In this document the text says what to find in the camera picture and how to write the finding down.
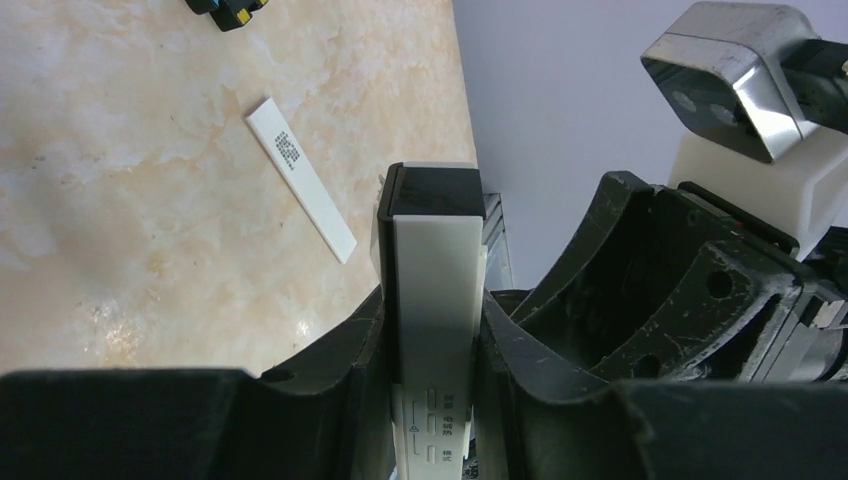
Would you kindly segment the white battery cover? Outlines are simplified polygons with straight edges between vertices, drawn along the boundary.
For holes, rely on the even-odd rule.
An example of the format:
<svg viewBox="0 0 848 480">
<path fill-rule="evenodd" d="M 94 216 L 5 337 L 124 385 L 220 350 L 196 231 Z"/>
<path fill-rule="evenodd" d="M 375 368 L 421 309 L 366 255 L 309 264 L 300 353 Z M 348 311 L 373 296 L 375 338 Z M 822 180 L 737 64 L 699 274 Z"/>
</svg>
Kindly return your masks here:
<svg viewBox="0 0 848 480">
<path fill-rule="evenodd" d="M 335 258 L 346 264 L 358 242 L 273 97 L 245 121 Z"/>
</svg>

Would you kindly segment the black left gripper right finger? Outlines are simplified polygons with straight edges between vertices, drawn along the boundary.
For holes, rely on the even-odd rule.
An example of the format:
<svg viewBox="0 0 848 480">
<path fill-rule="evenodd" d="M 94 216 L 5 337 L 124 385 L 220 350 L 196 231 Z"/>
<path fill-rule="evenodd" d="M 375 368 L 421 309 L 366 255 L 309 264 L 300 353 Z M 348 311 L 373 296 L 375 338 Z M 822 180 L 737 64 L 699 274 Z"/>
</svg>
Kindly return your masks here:
<svg viewBox="0 0 848 480">
<path fill-rule="evenodd" d="M 576 367 L 483 300 L 476 453 L 484 479 L 843 479 L 838 382 L 619 380 Z"/>
</svg>

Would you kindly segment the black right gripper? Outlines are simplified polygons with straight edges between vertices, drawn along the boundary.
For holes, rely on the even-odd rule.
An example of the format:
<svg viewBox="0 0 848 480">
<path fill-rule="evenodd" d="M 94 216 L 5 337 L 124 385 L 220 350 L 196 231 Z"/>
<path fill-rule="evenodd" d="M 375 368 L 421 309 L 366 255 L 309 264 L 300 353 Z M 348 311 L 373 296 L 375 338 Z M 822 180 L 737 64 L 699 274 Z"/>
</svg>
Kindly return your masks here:
<svg viewBox="0 0 848 480">
<path fill-rule="evenodd" d="M 798 251 L 691 181 L 613 171 L 512 318 L 607 380 L 827 381 L 847 363 L 847 229 Z"/>
</svg>

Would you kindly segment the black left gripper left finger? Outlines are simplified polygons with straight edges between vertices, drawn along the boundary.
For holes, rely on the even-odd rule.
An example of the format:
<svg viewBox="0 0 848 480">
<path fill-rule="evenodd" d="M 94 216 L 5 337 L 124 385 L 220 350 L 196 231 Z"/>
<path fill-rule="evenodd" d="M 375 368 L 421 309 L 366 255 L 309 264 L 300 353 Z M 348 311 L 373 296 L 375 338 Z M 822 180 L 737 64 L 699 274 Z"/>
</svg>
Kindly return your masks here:
<svg viewBox="0 0 848 480">
<path fill-rule="evenodd" d="M 386 479 L 382 295 L 291 358 L 238 369 L 30 370 L 1 379 L 5 479 Z"/>
</svg>

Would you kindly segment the white remote control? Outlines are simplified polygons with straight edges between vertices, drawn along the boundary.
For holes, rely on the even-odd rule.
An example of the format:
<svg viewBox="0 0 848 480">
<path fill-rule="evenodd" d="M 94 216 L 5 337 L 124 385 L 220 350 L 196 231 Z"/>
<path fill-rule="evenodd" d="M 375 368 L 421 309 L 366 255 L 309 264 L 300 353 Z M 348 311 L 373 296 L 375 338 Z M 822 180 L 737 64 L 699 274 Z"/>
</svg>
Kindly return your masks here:
<svg viewBox="0 0 848 480">
<path fill-rule="evenodd" d="M 374 225 L 399 479 L 459 479 L 470 449 L 487 247 L 479 170 L 399 162 Z"/>
</svg>

